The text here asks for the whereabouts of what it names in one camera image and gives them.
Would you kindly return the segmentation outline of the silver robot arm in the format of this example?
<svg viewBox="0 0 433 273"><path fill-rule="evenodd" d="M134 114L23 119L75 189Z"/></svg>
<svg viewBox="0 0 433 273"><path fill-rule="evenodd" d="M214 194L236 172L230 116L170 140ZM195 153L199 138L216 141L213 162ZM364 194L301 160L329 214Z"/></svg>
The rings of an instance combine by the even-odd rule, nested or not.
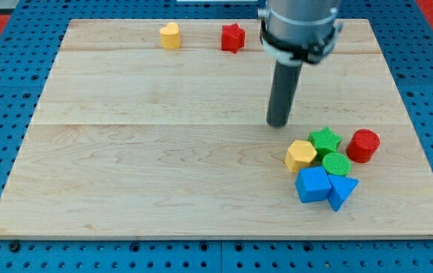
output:
<svg viewBox="0 0 433 273"><path fill-rule="evenodd" d="M258 10L259 38L275 58L266 115L272 127L283 127L305 63L318 64L334 49L342 24L335 23L340 0L267 0Z"/></svg>

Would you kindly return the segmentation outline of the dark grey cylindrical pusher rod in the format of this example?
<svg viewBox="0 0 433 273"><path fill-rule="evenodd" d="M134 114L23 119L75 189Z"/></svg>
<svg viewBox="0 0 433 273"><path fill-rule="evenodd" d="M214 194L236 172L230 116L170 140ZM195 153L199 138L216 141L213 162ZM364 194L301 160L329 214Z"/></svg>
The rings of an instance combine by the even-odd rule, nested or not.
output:
<svg viewBox="0 0 433 273"><path fill-rule="evenodd" d="M268 125L284 127L287 124L301 69L302 65L287 66L276 62L266 115Z"/></svg>

